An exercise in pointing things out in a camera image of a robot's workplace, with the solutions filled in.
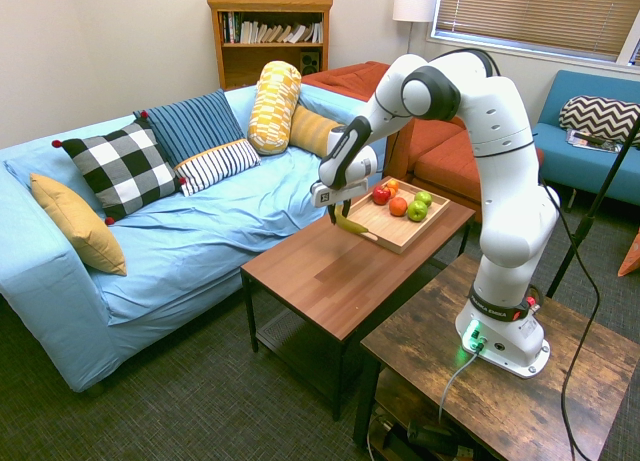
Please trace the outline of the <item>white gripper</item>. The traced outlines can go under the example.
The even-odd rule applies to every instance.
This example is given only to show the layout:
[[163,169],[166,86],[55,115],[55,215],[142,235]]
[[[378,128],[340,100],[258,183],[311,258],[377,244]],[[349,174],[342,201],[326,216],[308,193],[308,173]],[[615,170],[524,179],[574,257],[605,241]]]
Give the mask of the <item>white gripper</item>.
[[369,189],[368,179],[352,182],[340,189],[329,188],[322,182],[317,181],[311,185],[311,199],[316,208],[327,206],[327,212],[333,225],[337,222],[336,205],[342,203],[341,215],[348,217],[352,198],[364,195]]

